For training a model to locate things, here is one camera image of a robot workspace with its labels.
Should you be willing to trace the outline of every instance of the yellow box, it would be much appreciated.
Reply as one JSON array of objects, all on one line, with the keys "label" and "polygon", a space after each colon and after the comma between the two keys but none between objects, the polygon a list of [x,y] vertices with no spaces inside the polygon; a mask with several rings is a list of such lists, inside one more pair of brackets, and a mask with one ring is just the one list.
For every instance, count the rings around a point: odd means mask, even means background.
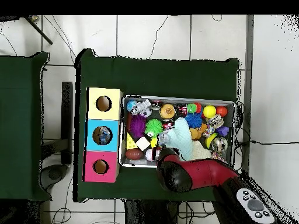
[{"label": "yellow box", "polygon": [[[123,93],[119,89],[105,89],[99,87],[89,87],[88,89],[88,118],[93,120],[119,120],[120,119],[120,101]],[[103,99],[107,102],[109,100],[109,109],[107,111],[100,111],[98,109],[98,101]]]}]

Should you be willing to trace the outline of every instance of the dark green tablecloth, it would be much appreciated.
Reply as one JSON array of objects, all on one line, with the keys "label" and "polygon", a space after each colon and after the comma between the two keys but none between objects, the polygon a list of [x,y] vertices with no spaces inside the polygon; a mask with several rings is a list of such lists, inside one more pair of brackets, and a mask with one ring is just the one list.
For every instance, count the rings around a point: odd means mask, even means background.
[{"label": "dark green tablecloth", "polygon": [[41,69],[48,53],[0,56],[0,198],[48,200],[39,185]]},{"label": "dark green tablecloth", "polygon": [[76,58],[75,198],[213,200],[212,188],[187,193],[166,192],[155,169],[121,167],[116,182],[82,182],[86,87],[120,89],[124,95],[149,95],[211,100],[237,100],[239,61],[169,61],[95,57],[84,49]]}]

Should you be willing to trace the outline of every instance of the blue box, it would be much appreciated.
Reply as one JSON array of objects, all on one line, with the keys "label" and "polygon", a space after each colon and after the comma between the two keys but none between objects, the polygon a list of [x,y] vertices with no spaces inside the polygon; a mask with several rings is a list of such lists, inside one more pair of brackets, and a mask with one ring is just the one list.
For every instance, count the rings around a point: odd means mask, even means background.
[{"label": "blue box", "polygon": [[[99,145],[93,138],[93,131],[97,127],[105,126],[112,132],[112,139],[108,144]],[[119,121],[116,120],[88,120],[87,122],[87,146],[88,151],[117,151],[119,140]]]}]

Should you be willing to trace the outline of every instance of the pink box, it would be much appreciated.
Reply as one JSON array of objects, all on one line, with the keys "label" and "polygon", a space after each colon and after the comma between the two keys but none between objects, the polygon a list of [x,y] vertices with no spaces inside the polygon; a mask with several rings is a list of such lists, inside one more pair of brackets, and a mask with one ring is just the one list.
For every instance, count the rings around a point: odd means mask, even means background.
[{"label": "pink box", "polygon": [[[97,160],[104,160],[108,165],[103,174],[94,171],[93,165]],[[85,182],[114,183],[119,173],[117,152],[112,151],[86,151]]]}]

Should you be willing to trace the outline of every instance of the green spiky ball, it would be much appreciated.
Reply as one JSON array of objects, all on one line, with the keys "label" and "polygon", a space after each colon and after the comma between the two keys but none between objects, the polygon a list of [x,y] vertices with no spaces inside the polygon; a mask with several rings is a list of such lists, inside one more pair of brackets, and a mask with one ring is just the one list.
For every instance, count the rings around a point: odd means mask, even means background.
[{"label": "green spiky ball", "polygon": [[188,113],[195,113],[197,110],[197,106],[194,103],[190,103],[187,105]]},{"label": "green spiky ball", "polygon": [[163,131],[163,125],[161,121],[157,119],[149,120],[145,125],[145,133],[149,137],[156,137]]}]

